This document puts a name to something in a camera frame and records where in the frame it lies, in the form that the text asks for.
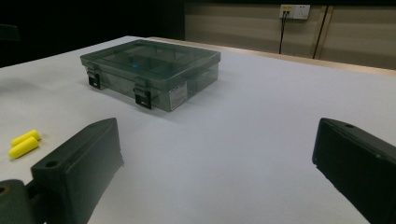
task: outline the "gray box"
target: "gray box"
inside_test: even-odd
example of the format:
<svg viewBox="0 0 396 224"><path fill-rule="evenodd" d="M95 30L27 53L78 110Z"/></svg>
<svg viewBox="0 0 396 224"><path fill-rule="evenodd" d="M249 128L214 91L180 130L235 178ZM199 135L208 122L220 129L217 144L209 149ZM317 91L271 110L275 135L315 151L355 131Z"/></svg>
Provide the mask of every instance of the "gray box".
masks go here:
<svg viewBox="0 0 396 224"><path fill-rule="evenodd" d="M220 53L136 40L80 57L90 85L172 111L218 79Z"/></svg>

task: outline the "box latch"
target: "box latch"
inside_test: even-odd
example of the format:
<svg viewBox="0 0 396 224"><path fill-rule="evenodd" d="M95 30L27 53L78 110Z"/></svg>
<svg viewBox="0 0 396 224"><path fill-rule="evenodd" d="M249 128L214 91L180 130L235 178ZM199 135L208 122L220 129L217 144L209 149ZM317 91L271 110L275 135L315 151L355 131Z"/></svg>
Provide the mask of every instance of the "box latch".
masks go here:
<svg viewBox="0 0 396 224"><path fill-rule="evenodd" d="M134 79L134 100L138 105L151 109L151 93L148 81L142 77Z"/></svg>
<svg viewBox="0 0 396 224"><path fill-rule="evenodd" d="M100 90L100 76L95 74L94 70L90 68L88 69L87 74L90 85Z"/></svg>

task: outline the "wall socket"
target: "wall socket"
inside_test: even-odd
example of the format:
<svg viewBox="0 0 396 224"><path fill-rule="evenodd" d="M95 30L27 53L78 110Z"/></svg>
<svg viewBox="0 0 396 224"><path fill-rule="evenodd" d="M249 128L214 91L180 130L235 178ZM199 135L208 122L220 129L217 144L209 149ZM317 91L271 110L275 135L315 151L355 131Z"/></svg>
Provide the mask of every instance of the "wall socket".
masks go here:
<svg viewBox="0 0 396 224"><path fill-rule="evenodd" d="M286 15L287 19L293 19L294 15L294 5L280 5L280 12L279 12L279 18L283 18L284 14L283 12L289 12Z"/></svg>
<svg viewBox="0 0 396 224"><path fill-rule="evenodd" d="M307 20L309 5L280 5L279 18L284 17L284 12L289 12L286 19Z"/></svg>
<svg viewBox="0 0 396 224"><path fill-rule="evenodd" d="M307 20L310 8L311 6L309 5L295 5L293 18L297 20Z"/></svg>

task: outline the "beige wall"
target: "beige wall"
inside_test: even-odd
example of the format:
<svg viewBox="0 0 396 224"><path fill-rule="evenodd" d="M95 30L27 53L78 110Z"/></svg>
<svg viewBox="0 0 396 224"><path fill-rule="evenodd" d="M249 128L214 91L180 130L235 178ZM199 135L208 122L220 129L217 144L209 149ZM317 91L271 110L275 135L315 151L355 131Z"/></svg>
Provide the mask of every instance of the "beige wall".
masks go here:
<svg viewBox="0 0 396 224"><path fill-rule="evenodd" d="M396 70L396 7L334 7L319 58Z"/></svg>
<svg viewBox="0 0 396 224"><path fill-rule="evenodd" d="M278 53L280 5L188 3L186 40ZM307 21L287 21L282 54L312 58L322 6ZM335 7L321 60L396 69L396 7Z"/></svg>

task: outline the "earplug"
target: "earplug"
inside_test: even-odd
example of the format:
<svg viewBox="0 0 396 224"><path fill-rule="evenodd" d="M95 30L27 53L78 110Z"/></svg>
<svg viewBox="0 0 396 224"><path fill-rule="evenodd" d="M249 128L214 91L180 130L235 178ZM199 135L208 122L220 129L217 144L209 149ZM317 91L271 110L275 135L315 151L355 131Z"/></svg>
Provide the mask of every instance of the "earplug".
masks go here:
<svg viewBox="0 0 396 224"><path fill-rule="evenodd" d="M33 129L32 131L30 131L28 133L24 133L14 139L12 139L11 146L15 147L17 144L23 142L24 140L28 139L29 137L33 137L37 141L39 141L41 139L40 134L38 134L38 132L35 129Z"/></svg>
<svg viewBox="0 0 396 224"><path fill-rule="evenodd" d="M13 147L9 152L8 156L12 159L17 159L24 154L32 151L38 147L38 141L34 137L30 136L24 139L22 142Z"/></svg>

